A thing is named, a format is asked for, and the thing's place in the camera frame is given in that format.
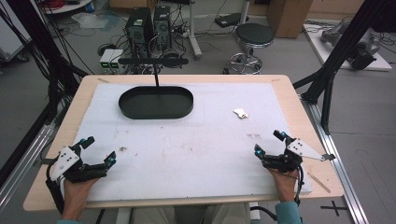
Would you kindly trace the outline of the aluminium rail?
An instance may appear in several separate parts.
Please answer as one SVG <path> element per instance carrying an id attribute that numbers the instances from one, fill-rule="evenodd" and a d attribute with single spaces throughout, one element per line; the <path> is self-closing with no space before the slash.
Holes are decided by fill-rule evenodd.
<path id="1" fill-rule="evenodd" d="M 317 105 L 311 105 L 301 99 L 302 105 L 313 124 L 318 135 L 320 143 L 323 145 L 327 154 L 333 154 L 335 159 L 331 161 L 332 167 L 339 178 L 344 189 L 344 200 L 346 201 L 347 211 L 351 215 L 354 224 L 369 224 L 368 218 L 361 206 L 361 202 L 353 188 L 347 170 L 338 153 L 336 145 L 329 134 L 326 134 L 325 129 L 321 127 L 320 119 L 321 112 Z"/>
<path id="2" fill-rule="evenodd" d="M 6 209 L 17 188 L 27 176 L 42 150 L 62 123 L 70 104 L 59 105 L 54 116 L 46 105 L 27 134 L 0 169 L 0 214 Z"/>

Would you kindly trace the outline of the grey robot device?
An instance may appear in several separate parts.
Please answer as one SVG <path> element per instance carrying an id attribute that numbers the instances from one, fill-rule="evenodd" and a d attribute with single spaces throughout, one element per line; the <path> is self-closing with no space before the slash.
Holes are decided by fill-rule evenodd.
<path id="1" fill-rule="evenodd" d="M 333 28 L 323 31 L 320 37 L 322 43 L 330 43 L 333 47 L 345 33 L 350 21 L 340 21 Z M 375 61 L 374 54 L 379 51 L 379 40 L 370 31 L 366 31 L 346 59 L 355 70 L 363 70 Z"/>

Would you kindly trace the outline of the clear plastic sheet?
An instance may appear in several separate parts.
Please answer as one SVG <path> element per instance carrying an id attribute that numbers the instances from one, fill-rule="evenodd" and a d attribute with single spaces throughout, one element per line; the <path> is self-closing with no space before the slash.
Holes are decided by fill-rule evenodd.
<path id="1" fill-rule="evenodd" d="M 120 17 L 109 12 L 93 14 L 80 12 L 71 17 L 71 19 L 79 24 L 81 29 L 105 29 L 109 30 L 116 27 L 120 21 Z"/>

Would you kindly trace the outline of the black metal frame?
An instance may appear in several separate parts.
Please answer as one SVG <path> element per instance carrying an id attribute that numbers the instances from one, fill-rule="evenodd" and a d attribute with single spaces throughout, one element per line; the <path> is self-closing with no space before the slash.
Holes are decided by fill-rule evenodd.
<path id="1" fill-rule="evenodd" d="M 380 18 L 390 3 L 396 3 L 396 0 L 364 0 L 325 63 L 312 75 L 292 84 L 294 89 L 310 84 L 302 98 L 311 105 L 315 105 L 319 96 L 324 93 L 319 124 L 327 135 L 330 134 L 329 116 L 335 75 L 364 33 Z"/>
<path id="2" fill-rule="evenodd" d="M 21 157 L 27 152 L 27 148 L 33 142 L 33 139 L 41 128 L 55 119 L 56 106 L 60 101 L 76 94 L 79 87 L 78 78 L 89 75 L 89 73 L 73 65 L 71 61 L 66 60 L 62 55 L 31 0 L 6 0 L 6 2 L 21 22 L 22 27 L 32 38 L 33 43 L 27 43 L 27 39 L 2 9 L 1 3 L 0 18 L 3 19 L 6 25 L 28 49 L 34 57 L 38 69 L 49 82 L 49 102 L 0 169 L 0 188 L 10 179 L 11 173 L 16 169 Z"/>

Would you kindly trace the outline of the white table leg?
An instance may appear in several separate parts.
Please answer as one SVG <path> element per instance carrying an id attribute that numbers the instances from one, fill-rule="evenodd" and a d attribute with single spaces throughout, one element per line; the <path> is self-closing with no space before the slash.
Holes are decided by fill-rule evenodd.
<path id="1" fill-rule="evenodd" d="M 132 209 L 130 207 L 119 208 L 116 224 L 130 224 Z"/>

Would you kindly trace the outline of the white desk leg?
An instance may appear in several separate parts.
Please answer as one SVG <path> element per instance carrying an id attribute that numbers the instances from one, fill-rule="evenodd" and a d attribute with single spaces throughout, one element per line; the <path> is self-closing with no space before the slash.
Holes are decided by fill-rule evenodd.
<path id="1" fill-rule="evenodd" d="M 188 31 L 188 38 L 190 40 L 191 43 L 191 48 L 193 51 L 193 57 L 196 61 L 200 60 L 202 57 L 202 51 L 201 48 L 198 44 L 196 35 L 195 35 L 195 9 L 194 9 L 194 5 L 195 5 L 195 0 L 189 0 L 189 13 L 190 13 L 190 18 L 189 18 L 189 22 L 190 22 L 190 28 Z"/>

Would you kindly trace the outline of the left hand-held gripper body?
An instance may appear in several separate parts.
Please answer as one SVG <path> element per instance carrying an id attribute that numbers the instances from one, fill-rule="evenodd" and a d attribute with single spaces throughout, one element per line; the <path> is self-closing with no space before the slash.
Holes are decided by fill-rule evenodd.
<path id="1" fill-rule="evenodd" d="M 95 178 L 106 176 L 108 163 L 89 165 L 84 163 L 80 156 L 70 147 L 63 147 L 53 163 L 55 167 L 49 167 L 49 180 L 57 181 L 64 177 L 72 183 L 85 182 Z"/>

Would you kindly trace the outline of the person's left hand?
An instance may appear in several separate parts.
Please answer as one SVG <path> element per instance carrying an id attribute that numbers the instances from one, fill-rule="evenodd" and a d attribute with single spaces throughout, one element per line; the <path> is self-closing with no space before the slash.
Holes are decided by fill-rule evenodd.
<path id="1" fill-rule="evenodd" d="M 90 189 L 96 182 L 97 179 L 81 183 L 72 183 L 69 180 L 64 181 L 64 210 L 61 216 L 62 222 L 79 222 L 79 218 L 86 207 Z"/>

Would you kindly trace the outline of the white floor platform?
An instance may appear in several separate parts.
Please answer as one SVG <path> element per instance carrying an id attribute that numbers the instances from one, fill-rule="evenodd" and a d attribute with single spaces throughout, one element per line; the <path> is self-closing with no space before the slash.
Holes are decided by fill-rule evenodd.
<path id="1" fill-rule="evenodd" d="M 320 41 L 322 30 L 319 25 L 305 23 L 304 29 L 321 63 L 325 63 L 333 50 L 333 46 L 330 43 Z M 375 53 L 374 58 L 375 60 L 364 68 L 365 71 L 388 72 L 392 69 L 391 65 L 379 53 Z"/>

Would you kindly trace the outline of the large black computer tower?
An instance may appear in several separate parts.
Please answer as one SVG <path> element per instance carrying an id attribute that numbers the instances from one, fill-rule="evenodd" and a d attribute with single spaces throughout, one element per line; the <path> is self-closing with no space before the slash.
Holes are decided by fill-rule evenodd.
<path id="1" fill-rule="evenodd" d="M 148 7 L 135 7 L 125 26 L 128 39 L 132 41 L 134 51 L 142 58 L 150 58 L 154 37 L 151 11 Z"/>

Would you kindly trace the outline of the light wooden table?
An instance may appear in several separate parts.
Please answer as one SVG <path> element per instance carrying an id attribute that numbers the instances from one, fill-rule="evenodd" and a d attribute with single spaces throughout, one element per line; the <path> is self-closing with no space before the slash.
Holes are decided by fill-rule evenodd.
<path id="1" fill-rule="evenodd" d="M 164 84 L 269 83 L 274 88 L 291 132 L 303 138 L 317 152 L 323 153 L 325 151 L 295 89 L 292 87 L 290 79 L 285 75 L 161 75 L 160 81 Z M 48 155 L 50 157 L 56 155 L 60 147 L 72 143 L 75 139 L 78 126 L 89 107 L 98 84 L 151 84 L 152 82 L 153 77 L 149 75 L 95 75 L 84 77 L 72 104 L 66 112 L 59 131 L 56 133 Z M 316 176 L 331 190 L 331 193 L 326 192 L 317 182 L 308 176 L 308 179 L 313 182 L 314 187 L 313 192 L 306 196 L 308 199 L 340 197 L 344 194 L 341 183 L 329 162 L 319 162 L 309 159 L 305 164 L 308 166 L 308 172 Z M 55 203 L 45 185 L 45 173 L 46 168 L 41 167 L 23 203 L 24 210 L 38 212 L 51 211 L 55 208 Z"/>

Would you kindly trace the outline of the brown cardboard box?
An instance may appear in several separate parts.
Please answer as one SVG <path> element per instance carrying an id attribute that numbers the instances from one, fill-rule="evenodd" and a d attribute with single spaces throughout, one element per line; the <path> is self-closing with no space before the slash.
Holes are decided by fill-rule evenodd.
<path id="1" fill-rule="evenodd" d="M 314 0 L 271 0 L 266 18 L 277 38 L 297 38 Z"/>

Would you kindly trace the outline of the black oval tray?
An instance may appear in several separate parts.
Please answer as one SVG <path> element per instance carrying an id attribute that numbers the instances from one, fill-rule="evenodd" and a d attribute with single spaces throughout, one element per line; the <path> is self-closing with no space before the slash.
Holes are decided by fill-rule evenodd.
<path id="1" fill-rule="evenodd" d="M 178 86 L 138 86 L 120 96 L 119 108 L 129 119 L 181 119 L 193 109 L 193 94 Z"/>

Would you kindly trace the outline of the person's right hand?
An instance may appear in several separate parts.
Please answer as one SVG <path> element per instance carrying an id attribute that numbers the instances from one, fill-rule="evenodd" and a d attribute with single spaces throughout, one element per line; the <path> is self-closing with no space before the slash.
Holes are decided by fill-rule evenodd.
<path id="1" fill-rule="evenodd" d="M 294 201 L 294 187 L 298 178 L 298 171 L 281 173 L 276 169 L 269 169 L 275 184 L 278 199 L 283 202 Z"/>

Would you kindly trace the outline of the white power supply box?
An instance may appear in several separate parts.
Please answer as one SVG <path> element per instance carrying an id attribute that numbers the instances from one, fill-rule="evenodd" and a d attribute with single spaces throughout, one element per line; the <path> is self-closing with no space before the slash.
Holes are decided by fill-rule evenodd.
<path id="1" fill-rule="evenodd" d="M 114 72 L 117 72 L 120 70 L 121 65 L 119 63 L 119 59 L 120 57 L 123 55 L 123 50 L 122 49 L 114 49 L 113 53 L 110 57 L 109 60 L 109 65 L 110 65 L 110 69 Z"/>
<path id="2" fill-rule="evenodd" d="M 106 49 L 100 59 L 100 65 L 105 73 L 109 71 L 109 62 L 111 61 L 112 54 L 113 49 Z"/>

